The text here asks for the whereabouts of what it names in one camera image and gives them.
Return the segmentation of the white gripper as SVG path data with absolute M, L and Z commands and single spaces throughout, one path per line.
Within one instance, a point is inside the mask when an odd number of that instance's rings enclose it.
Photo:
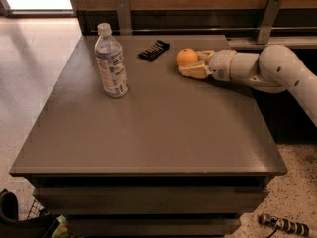
M 236 54 L 235 50 L 196 51 L 199 62 L 180 65 L 178 71 L 182 76 L 194 79 L 206 79 L 212 77 L 219 81 L 230 81 L 231 62 Z

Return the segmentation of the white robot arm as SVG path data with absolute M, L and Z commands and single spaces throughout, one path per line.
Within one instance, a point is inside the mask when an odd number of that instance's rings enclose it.
M 287 90 L 317 126 L 317 76 L 286 46 L 267 46 L 259 54 L 185 48 L 178 52 L 176 63 L 185 77 L 211 76 L 267 93 Z

